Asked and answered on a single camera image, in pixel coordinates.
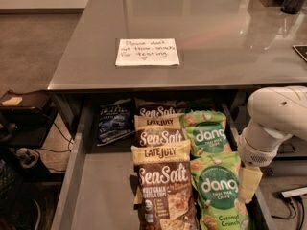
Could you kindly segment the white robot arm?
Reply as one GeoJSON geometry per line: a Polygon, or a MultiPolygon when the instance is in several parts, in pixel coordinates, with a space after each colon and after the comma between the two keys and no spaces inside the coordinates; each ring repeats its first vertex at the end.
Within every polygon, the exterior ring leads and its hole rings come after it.
{"type": "Polygon", "coordinates": [[[237,138],[244,164],[239,170],[239,200],[250,203],[262,173],[277,155],[280,145],[296,136],[307,140],[307,87],[265,87],[248,98],[248,125],[237,138]]]}

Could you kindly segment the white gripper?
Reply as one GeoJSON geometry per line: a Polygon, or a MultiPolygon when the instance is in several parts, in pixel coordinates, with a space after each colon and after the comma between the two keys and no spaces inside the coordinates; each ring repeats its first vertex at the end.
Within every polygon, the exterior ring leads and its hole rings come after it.
{"type": "Polygon", "coordinates": [[[262,128],[243,130],[237,148],[241,160],[246,164],[239,170],[238,198],[241,202],[251,202],[263,175],[259,167],[268,166],[277,155],[278,148],[278,132],[262,128]]]}

